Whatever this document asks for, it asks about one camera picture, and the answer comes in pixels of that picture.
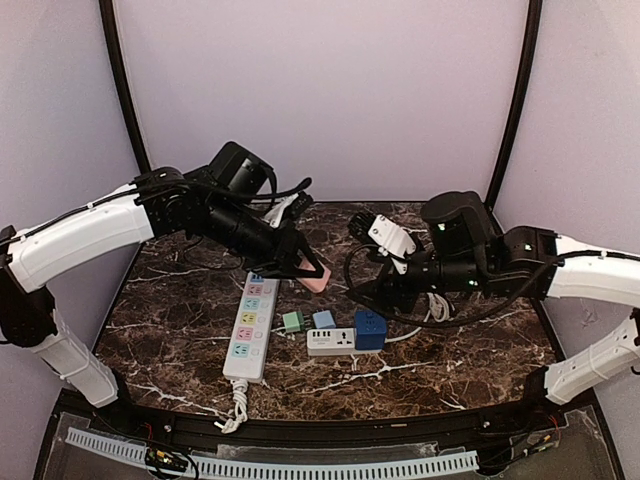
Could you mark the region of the blue cube socket adapter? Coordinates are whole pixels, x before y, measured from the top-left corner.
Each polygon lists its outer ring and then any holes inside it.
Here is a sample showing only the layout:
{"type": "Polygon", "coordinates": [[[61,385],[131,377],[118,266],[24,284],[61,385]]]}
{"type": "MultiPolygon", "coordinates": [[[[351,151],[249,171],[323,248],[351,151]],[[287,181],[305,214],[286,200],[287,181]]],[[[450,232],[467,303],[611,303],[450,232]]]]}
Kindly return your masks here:
{"type": "Polygon", "coordinates": [[[358,310],[354,315],[355,349],[382,350],[387,337],[387,320],[370,310],[358,310]]]}

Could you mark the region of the pink plug adapter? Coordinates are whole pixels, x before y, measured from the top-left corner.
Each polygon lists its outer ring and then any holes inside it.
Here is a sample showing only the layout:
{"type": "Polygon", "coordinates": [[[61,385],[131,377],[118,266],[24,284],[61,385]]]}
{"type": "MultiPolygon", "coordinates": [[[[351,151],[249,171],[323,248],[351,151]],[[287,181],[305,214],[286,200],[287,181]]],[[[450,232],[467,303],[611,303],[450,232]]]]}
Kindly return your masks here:
{"type": "MultiPolygon", "coordinates": [[[[323,275],[319,278],[310,278],[310,277],[298,277],[297,281],[303,285],[306,289],[314,294],[319,294],[323,292],[328,283],[331,276],[331,270],[325,266],[323,263],[320,263],[323,268],[323,275]]],[[[303,259],[299,264],[299,268],[301,270],[313,270],[313,265],[307,260],[303,259]]]]}

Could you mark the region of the light blue plug adapter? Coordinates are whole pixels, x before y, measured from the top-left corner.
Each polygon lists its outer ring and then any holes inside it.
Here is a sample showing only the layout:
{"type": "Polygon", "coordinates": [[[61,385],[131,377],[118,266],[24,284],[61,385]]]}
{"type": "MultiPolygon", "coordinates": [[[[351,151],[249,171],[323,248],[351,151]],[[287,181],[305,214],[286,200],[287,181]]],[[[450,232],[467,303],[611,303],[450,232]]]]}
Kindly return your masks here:
{"type": "Polygon", "coordinates": [[[335,329],[336,323],[329,310],[317,311],[312,314],[312,320],[316,329],[335,329]]]}

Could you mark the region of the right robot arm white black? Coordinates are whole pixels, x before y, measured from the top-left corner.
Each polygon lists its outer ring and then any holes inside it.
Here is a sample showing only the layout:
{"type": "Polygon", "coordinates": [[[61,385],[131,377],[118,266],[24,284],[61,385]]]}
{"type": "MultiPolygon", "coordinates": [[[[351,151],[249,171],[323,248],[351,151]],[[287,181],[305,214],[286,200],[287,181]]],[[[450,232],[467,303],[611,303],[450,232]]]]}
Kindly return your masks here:
{"type": "Polygon", "coordinates": [[[492,316],[524,297],[585,298],[626,305],[631,312],[609,334],[579,353],[529,374],[525,396],[563,405],[582,392],[631,368],[639,359],[639,258],[607,250],[550,230],[515,227],[451,254],[441,246],[397,255],[375,244],[370,260],[378,276],[360,285],[347,277],[347,295],[388,320],[408,323],[417,297],[479,291],[498,297],[489,310],[433,324],[444,330],[492,316]]]}

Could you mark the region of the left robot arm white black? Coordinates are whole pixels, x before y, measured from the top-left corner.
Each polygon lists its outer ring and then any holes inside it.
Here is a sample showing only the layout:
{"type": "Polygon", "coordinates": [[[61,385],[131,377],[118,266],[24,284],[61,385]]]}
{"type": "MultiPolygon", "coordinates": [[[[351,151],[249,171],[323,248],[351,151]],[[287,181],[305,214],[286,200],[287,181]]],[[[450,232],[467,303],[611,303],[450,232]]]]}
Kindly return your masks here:
{"type": "Polygon", "coordinates": [[[295,221],[311,203],[311,180],[265,195],[226,187],[211,167],[182,174],[164,167],[109,195],[27,230],[1,232],[1,332],[7,344],[41,358],[96,408],[126,399],[126,388],[65,324],[47,284],[61,274],[125,246],[182,231],[206,237],[269,279],[320,279],[325,269],[295,221]],[[276,224],[250,208],[277,200],[276,224]]]}

